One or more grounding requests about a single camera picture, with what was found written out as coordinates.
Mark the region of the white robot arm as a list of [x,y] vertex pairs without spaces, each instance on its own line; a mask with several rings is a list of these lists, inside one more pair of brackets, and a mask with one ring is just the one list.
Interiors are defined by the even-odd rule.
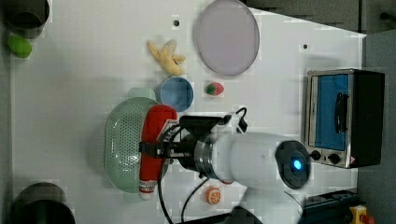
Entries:
[[139,144],[144,164],[158,179],[163,165],[178,160],[185,169],[246,188],[224,224],[298,224],[299,194],[309,180],[305,146],[283,135],[240,133],[218,127],[175,125]]

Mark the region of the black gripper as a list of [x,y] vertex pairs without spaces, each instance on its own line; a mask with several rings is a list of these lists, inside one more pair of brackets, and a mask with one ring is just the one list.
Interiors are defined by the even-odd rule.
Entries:
[[181,135],[183,128],[180,125],[174,125],[168,128],[162,135],[162,143],[140,142],[139,151],[151,158],[167,158],[178,160],[181,166],[187,170],[197,171],[194,150],[197,139],[190,133],[187,133],[180,141],[175,139]]

